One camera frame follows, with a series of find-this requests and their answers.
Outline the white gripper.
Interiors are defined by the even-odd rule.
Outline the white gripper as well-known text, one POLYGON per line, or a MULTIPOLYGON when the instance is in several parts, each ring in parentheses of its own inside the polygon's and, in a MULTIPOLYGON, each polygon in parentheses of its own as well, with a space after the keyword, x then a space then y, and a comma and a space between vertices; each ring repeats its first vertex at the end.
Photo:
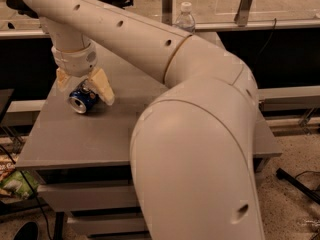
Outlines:
POLYGON ((82 77, 90 73, 88 81, 100 99, 108 106, 113 105, 115 95, 107 75, 102 68, 95 67, 97 64, 97 52, 93 43, 90 43, 85 49, 74 52, 60 51, 52 47, 52 53, 59 67, 56 70, 56 79, 60 91, 64 91, 67 88, 71 76, 82 77))

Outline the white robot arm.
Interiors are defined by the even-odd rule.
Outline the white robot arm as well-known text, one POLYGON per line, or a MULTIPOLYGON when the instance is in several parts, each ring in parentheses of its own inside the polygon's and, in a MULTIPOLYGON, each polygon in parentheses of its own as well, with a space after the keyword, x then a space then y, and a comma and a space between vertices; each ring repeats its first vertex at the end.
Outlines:
POLYGON ((132 178, 152 240, 265 240, 253 172, 257 84, 235 55, 97 0, 23 0, 167 86, 141 114, 132 178))

